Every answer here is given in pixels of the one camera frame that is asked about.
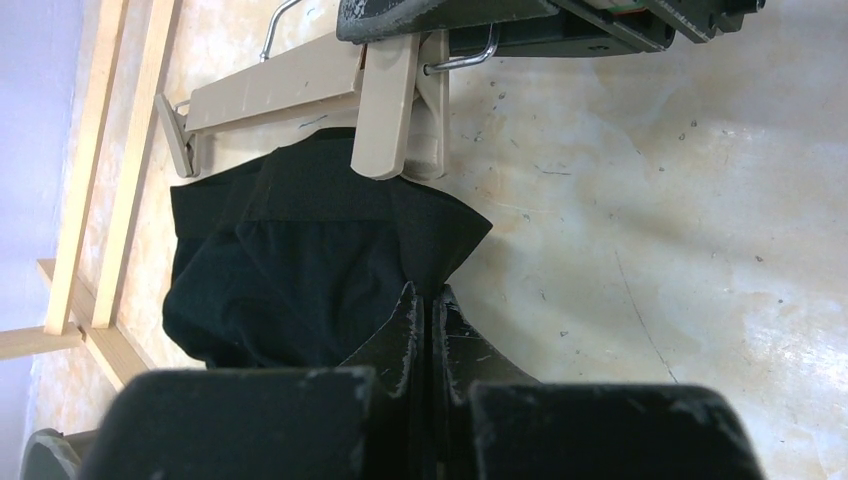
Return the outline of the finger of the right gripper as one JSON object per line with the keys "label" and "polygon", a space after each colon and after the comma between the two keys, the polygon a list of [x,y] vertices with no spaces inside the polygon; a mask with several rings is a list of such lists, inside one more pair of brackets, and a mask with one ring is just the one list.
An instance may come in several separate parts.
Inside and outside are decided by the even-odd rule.
{"label": "finger of the right gripper", "polygon": [[545,0],[348,0],[338,5],[336,37],[353,44],[414,33],[550,17]]}

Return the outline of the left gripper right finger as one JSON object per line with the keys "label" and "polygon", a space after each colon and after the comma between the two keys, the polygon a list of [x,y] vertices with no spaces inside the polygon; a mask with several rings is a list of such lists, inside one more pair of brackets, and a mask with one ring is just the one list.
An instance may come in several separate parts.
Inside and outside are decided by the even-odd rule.
{"label": "left gripper right finger", "polygon": [[440,479],[474,479],[473,429],[468,396],[476,382],[536,384],[465,318],[449,285],[433,302],[433,426]]}

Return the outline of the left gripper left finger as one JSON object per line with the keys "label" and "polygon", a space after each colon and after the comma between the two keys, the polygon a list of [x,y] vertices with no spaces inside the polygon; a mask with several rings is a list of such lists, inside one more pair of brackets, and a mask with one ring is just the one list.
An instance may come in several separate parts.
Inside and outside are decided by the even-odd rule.
{"label": "left gripper left finger", "polygon": [[374,370],[367,479],[422,477],[423,323],[421,298],[409,282],[386,323],[342,363]]}

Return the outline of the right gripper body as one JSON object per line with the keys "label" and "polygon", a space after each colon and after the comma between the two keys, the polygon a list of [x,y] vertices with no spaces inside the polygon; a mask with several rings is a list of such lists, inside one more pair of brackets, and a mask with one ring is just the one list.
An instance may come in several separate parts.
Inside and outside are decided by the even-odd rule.
{"label": "right gripper body", "polygon": [[481,26],[450,31],[450,54],[483,52],[490,26],[494,54],[515,58],[592,58],[660,53],[677,37],[705,44],[741,30],[764,0],[496,1],[507,11]]}

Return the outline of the black garment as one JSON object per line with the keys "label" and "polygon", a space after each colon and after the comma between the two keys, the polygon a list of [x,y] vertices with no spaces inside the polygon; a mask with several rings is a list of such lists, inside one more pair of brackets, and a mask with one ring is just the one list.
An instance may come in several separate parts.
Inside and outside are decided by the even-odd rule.
{"label": "black garment", "polygon": [[210,368],[334,367],[403,290],[437,293],[491,230],[459,199],[350,165],[318,131],[170,191],[177,247],[166,335]]}

